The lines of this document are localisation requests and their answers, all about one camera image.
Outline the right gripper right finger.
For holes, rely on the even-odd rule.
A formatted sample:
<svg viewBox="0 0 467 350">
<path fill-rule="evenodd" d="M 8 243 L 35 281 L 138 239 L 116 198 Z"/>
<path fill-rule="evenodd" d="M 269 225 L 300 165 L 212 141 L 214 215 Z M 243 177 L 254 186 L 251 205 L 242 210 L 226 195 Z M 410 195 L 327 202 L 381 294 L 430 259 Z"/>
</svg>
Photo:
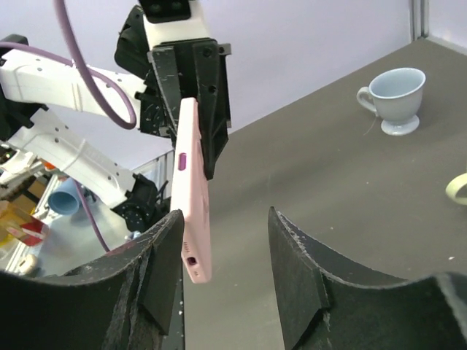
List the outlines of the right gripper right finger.
<svg viewBox="0 0 467 350">
<path fill-rule="evenodd" d="M 400 279 L 351 260 L 270 208 L 286 349 L 464 349 L 466 276 Z"/>
</svg>

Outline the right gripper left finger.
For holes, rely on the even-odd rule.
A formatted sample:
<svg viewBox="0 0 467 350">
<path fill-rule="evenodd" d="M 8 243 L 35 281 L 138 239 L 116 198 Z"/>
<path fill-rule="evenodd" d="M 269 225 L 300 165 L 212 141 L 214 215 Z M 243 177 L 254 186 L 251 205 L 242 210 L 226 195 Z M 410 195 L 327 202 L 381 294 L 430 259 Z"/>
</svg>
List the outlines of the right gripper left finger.
<svg viewBox="0 0 467 350">
<path fill-rule="evenodd" d="M 184 219 L 62 276 L 1 274 L 3 349 L 161 349 L 180 280 Z"/>
</svg>

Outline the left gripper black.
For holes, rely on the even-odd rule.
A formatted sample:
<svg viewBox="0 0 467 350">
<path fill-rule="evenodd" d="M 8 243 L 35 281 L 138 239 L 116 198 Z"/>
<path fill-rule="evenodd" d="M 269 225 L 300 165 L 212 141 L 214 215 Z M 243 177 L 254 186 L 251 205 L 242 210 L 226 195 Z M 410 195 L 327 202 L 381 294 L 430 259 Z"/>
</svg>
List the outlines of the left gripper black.
<svg viewBox="0 0 467 350">
<path fill-rule="evenodd" d="M 143 79 L 145 89 L 135 97 L 141 103 L 142 133 L 173 139 L 177 136 L 180 101 L 198 102 L 204 174 L 214 177 L 216 162 L 228 142 L 231 121 L 226 58 L 229 44 L 214 39 L 169 42 L 149 48 L 143 11 L 135 6 L 119 34 L 115 62 Z"/>
</svg>

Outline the phone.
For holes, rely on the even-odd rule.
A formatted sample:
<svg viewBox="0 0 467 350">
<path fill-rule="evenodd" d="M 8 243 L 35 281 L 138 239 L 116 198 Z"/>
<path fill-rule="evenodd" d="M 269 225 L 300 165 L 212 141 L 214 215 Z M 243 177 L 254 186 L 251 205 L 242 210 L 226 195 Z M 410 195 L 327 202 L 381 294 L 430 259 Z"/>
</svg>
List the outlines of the phone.
<svg viewBox="0 0 467 350">
<path fill-rule="evenodd" d="M 181 256 L 186 271 L 193 283 L 207 283 L 212 277 L 209 191 L 194 98 L 184 98 L 180 104 L 171 209 L 181 210 L 185 221 Z"/>
</svg>

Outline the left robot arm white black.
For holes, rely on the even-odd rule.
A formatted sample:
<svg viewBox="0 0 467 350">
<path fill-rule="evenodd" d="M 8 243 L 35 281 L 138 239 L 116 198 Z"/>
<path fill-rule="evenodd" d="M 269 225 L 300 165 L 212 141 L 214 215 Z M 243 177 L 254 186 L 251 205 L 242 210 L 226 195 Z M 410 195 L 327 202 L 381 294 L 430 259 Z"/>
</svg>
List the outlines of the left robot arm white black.
<svg viewBox="0 0 467 350">
<path fill-rule="evenodd" d="M 169 210 L 160 188 L 99 152 L 95 133 L 132 148 L 119 128 L 188 140 L 185 106 L 194 104 L 195 140 L 185 151 L 195 166 L 180 182 L 198 197 L 228 142 L 231 121 L 225 58 L 207 30 L 200 1 L 141 1 L 130 11 L 115 51 L 121 73 L 88 66 L 64 1 L 55 13 L 68 58 L 11 35 L 1 41 L 1 141 L 51 163 L 94 192 L 129 230 L 144 231 Z"/>
</svg>

